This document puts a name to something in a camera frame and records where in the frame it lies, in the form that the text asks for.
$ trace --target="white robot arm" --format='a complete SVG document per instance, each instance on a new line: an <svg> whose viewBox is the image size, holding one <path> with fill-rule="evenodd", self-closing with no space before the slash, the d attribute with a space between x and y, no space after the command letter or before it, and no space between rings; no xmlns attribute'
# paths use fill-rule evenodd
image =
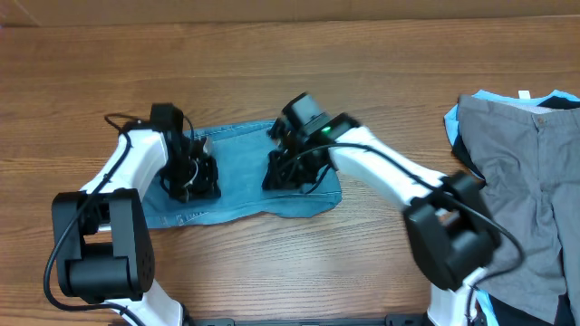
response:
<svg viewBox="0 0 580 326"><path fill-rule="evenodd" d="M440 216L446 209L454 207L449 203L438 206L440 194L436 194L438 191L434 189L440 189L441 194L459 191L452 195L460 201L468 201L466 196L473 194L466 191L472 191L473 188L460 189L462 183L465 182L464 178L445 178L440 172L411 162L380 142L368 128L358 125L356 121L345 115L330 120L322 117L324 113L316 111L317 108L314 108L314 111L312 108L305 108L305 105L312 105L312 102L309 96L301 95L283 110L285 118L281 119L285 136L298 137L309 152L284 149L282 151L284 154L278 155L277 159L270 157L270 166L273 160L282 166L289 166L292 161L313 162L314 160L318 163L332 164L338 171L356 177L376 189L382 197L403 212L415 261L434 283L431 286L431 305L428 309L430 321L436 326L466 325L465 307L469 287L484 275L485 271L481 267L489 262L493 250L499 246L499 237L497 232L494 233L486 227L474 224L472 219L461 221L456 219L447 225L440 223L437 216ZM172 117L175 113L172 112L167 116ZM301 115L308 116L306 123L305 120L300 120ZM165 119L167 120L175 122L176 119ZM172 300L153 279L152 246L142 208L140 208L140 200L153 177L160 170L167 169L171 162L176 162L174 138L177 134L181 134L182 129L171 127L171 124L167 123L144 125L142 121L134 121L132 126L139 127L124 130L120 135L119 146L94 180L87 183L80 192L59 194L53 202L54 239L57 243L63 237L64 227L71 221L74 208L87 199L87 194L92 194L98 188L104 177L110 178L104 187L98 189L96 199L97 203L108 205L105 210L110 215L97 214L95 217L89 212L87 216L96 219L89 223L90 227L83 225L79 227L78 232L84 232L84 234L68 235L63 249L56 258L59 284L65 295L81 297L88 303L109 302L118 304L118 307L124 307L123 310L113 310L132 325L193 325L183 305ZM280 123L275 125L271 130L271 137L276 139L280 128ZM125 136L130 138L129 153L115 173L107 176L111 167L118 162L123 151L127 149ZM179 180L179 187L176 187L179 191L181 186L190 185L190 181L194 180L199 172L201 164L199 161L192 164L192 159L196 160L196 158L190 155L191 152L191 148L188 148L187 162L195 166L196 171L181 167L180 170L187 170L188 173L184 176L169 178L169 181ZM206 153L200 148L198 154L203 156L202 152ZM314 158L309 158L308 155L314 155ZM204 159L210 162L201 166L211 170L211 157ZM321 166L314 164L314 167L317 172ZM273 178L273 173L273 170L268 171L264 188L284 187L284 185L275 185L268 181ZM301 177L303 176L292 177L292 179L304 181ZM217 177L214 178L214 183L210 187L202 186L204 191L209 189L213 196L218 196ZM187 198L196 191L196 189L189 192L186 190ZM184 198L180 193L173 192L173 195L181 200ZM482 202L475 201L475 206L481 204ZM95 211L99 211L99 207L97 204ZM476 209L488 215L485 209L482 210L480 207ZM87 221L91 220L85 217L83 222L86 224ZM83 235L94 234L97 230L112 232L113 242L106 249L87 248L81 240ZM129 243L122 244L123 250L129 248L128 253L122 253L121 245L115 244L116 241L120 242L121 240L118 239L121 238L130 239ZM444 240L439 243L441 249L429 248L433 241L440 241L440 239ZM126 260L127 274L102 272L104 268L109 268L105 266L111 266L112 262L118 262L121 258ZM476 313L473 309L473 302L470 303L470 307L469 315L472 317Z"/></svg>

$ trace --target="gray fabric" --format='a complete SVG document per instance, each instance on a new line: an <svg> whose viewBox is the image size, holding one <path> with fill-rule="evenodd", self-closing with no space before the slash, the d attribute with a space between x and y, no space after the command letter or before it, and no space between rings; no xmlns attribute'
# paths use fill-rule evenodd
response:
<svg viewBox="0 0 580 326"><path fill-rule="evenodd" d="M553 323L567 286L580 321L580 110L535 114L463 95L458 118L465 146L487 181L482 196L527 252L522 268L481 288ZM490 271L510 266L516 256L503 237Z"/></svg>
<svg viewBox="0 0 580 326"><path fill-rule="evenodd" d="M305 192L313 185L303 185L297 190L262 190L267 155L276 148L266 135L273 124L273 121L251 121L196 129L194 137L207 136L213 141L221 197L183 204L169 198L157 175L142 200L147 226L214 225L260 212L281 217L312 217L338 205L343 197L333 169L312 194Z"/></svg>

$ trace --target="black wire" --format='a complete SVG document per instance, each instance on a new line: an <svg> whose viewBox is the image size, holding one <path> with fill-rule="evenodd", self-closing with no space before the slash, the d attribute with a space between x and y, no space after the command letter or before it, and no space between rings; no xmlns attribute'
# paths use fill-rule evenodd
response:
<svg viewBox="0 0 580 326"><path fill-rule="evenodd" d="M407 168L405 168L404 166L402 166L401 164L399 164L397 161L395 161L393 158L389 157L388 155L382 153L381 151L379 151L378 149L375 149L374 147L368 146L368 145L361 145L361 144L352 144L352 143L334 143L334 144L327 144L327 145L321 145L318 147L315 147L313 149L308 149L305 150L304 152L294 156L293 158L290 158L289 160L287 160L281 167L280 169L284 169L286 168L290 163L292 163L293 161L297 161L299 160L302 156L315 152L317 150L320 149L330 149L330 148L355 148L355 149L365 149L368 151L371 151L372 153L378 155L381 158L386 159L387 161L389 161L391 164L393 164L398 170L400 170L401 172L403 172L404 174L406 174L408 177L410 177L413 181L417 182L418 184L426 187L427 189L431 190L431 191L439 191L435 186L430 185L429 183L427 183L426 181L424 181L422 178L420 178L419 176L411 173ZM512 243L514 244L514 246L517 249L517 253L518 253L518 258L515 264L513 264L512 266L510 266L509 268L505 269L505 270L501 270L501 271L497 271L494 273L490 273L486 276L484 276L483 278L479 279L478 281L474 282L473 285L471 286L471 289L469 290L469 295L468 295L468 301L467 301L467 307L466 307L466 317L468 319L468 326L471 326L472 324L472 320L469 317L469 306L471 303L471 299L473 297L473 292L475 291L475 289L477 289L477 285L490 280L494 277L498 277L500 275L504 275L506 273L511 273L513 271L515 271L517 268L519 268L524 261L526 260L526 253L524 252L524 248L522 247L521 243L511 234L509 233L509 231L504 228L503 226L499 225L498 223L496 223L495 221L492 221L490 219L488 219L487 217L485 217L484 215L482 215L480 212L474 210L473 208L459 202L457 199L455 199L452 195L450 194L443 194L445 196L449 197L449 200L455 204L457 207L459 207L459 209L462 209L464 211L469 212L470 214L477 216L479 219L481 219L484 223L486 223L488 226L491 226L493 228L495 228L496 230L498 230L502 235L505 235L506 238Z"/></svg>
<svg viewBox="0 0 580 326"><path fill-rule="evenodd" d="M191 123L191 120L188 118L187 115L183 115L183 119L185 119L188 124L189 124L189 130L190 130L190 134L189 134L189 152L188 152L188 156L191 155L191 151L193 150L193 123Z"/></svg>
<svg viewBox="0 0 580 326"><path fill-rule="evenodd" d="M312 194L313 191L315 191L320 186L320 184L323 183L324 177L326 177L326 173L328 173L328 170L330 170L331 167L332 166L330 164L326 166L326 168L324 169L323 173L320 175L320 177L318 178L318 180L316 180L316 183L314 184L314 186L311 187L310 190L306 191L304 193L305 195Z"/></svg>
<svg viewBox="0 0 580 326"><path fill-rule="evenodd" d="M290 172L286 176L286 180L284 181L284 183L288 183L290 181L290 179L292 178L292 176L296 171L296 168L298 168L298 161L295 161L294 164L292 165L292 168L290 168Z"/></svg>
<svg viewBox="0 0 580 326"><path fill-rule="evenodd" d="M524 251L524 247L522 247L521 243L514 237L514 235L512 235L511 233L509 233L509 231L504 228L503 226L499 225L498 223L496 223L493 220L490 220L488 218L486 218L485 216L483 216L482 214L480 214L479 212L477 212L476 210L474 210L473 208L459 202L458 200L456 200L455 198L451 198L451 201L453 202L453 204L459 206L461 209L468 211L469 213L479 217L483 222L485 222L486 224L488 224L489 226L492 226L494 228L496 228L502 235L505 235L506 238L512 243L514 244L514 246L517 249L517 261L515 264L511 265L510 267L504 269L504 270L500 270L494 273L489 273L488 275L485 275L484 277L482 277L481 279L475 281L472 285L471 288L469 289L469 294L468 294L468 301L467 301L467 305L465 308L465 316L468 319L468 326L473 325L473 321L471 320L470 314L469 314L469 306L471 305L471 299L473 298L473 293L475 292L475 290L477 290L478 288L478 284L481 284L487 280L490 280L494 277L498 277L507 273L511 273L514 272L516 269L518 269L519 267L522 266L522 264L524 264L524 261L526 260L526 252Z"/></svg>
<svg viewBox="0 0 580 326"><path fill-rule="evenodd" d="M58 255L58 253L61 251L61 248L63 247L64 240L66 239L67 235L69 233L71 233L71 230L79 221L79 217L81 216L84 209L92 204L92 202L96 198L96 194L98 194L105 187L105 185L107 185L107 183L109 183L113 174L119 168L119 166L122 164L123 160L127 157L127 155L129 155L129 151L131 150L131 138L129 137L129 135L127 134L126 131L123 131L121 129L121 127L119 127L117 124L112 122L110 117L139 120L138 118L124 115L121 113L112 113L112 114L108 114L104 117L105 121L107 121L107 123L109 123L111 126L113 126L120 134L122 134L125 137L125 139L127 140L127 145L125 146L125 150L123 150L121 157L117 160L117 162L115 162L115 164L112 166L111 170L109 170L109 172L104 175L101 183L99 183L99 185L87 196L86 200L81 204L79 209L76 210L76 212L72 216L71 222L69 223L68 226L66 226L60 239L58 240L58 242L54 246L53 251L51 252L51 255L48 259L48 262L46 262L46 267L44 268L44 279L43 279L44 295L46 296L46 299L48 300L48 302L50 302L54 307L56 307L60 310L63 310L63 311L87 312L87 311L93 311L93 310L98 310L98 309L114 309L114 310L118 310L121 315L123 313L126 314L130 319L133 320L133 322L136 325L145 326L145 324L139 319L139 317L137 317L133 312L128 310L127 307L123 307L120 304L117 304L117 303L99 303L99 304L85 304L85 305L72 306L72 305L68 305L68 304L64 304L64 303L59 302L58 300L56 300L56 298L54 298L54 296L51 292L51 270L53 269L54 261L56 260L56 255Z"/></svg>

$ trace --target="blue denim fabric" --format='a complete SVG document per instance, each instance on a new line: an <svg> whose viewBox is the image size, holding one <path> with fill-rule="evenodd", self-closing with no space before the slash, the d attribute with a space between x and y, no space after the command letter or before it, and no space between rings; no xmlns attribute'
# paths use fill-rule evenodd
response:
<svg viewBox="0 0 580 326"><path fill-rule="evenodd" d="M267 154L276 144L266 135L273 121L196 129L194 137L210 137L217 162L221 198L198 199L183 204L169 198L153 178L142 200L149 228L183 225L214 225L260 212L281 217L312 217L334 208L343 199L338 177L331 169L312 194L312 185L298 190L262 190Z"/></svg>

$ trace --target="wood grain surface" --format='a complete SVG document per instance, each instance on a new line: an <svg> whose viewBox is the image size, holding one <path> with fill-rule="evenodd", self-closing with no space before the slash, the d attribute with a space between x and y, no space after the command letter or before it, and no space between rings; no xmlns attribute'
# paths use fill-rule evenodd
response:
<svg viewBox="0 0 580 326"><path fill-rule="evenodd" d="M348 111L407 157L452 173L460 164L442 117L459 94L580 93L579 53L574 17L2 29L0 324L117 320L59 312L42 291L53 197L92 179L117 145L104 113L147 116L152 102L172 101L204 127L274 118L310 91L332 114ZM156 278L195 318L424 312L429 283L400 215L341 180L343 202L313 218L152 231Z"/></svg>

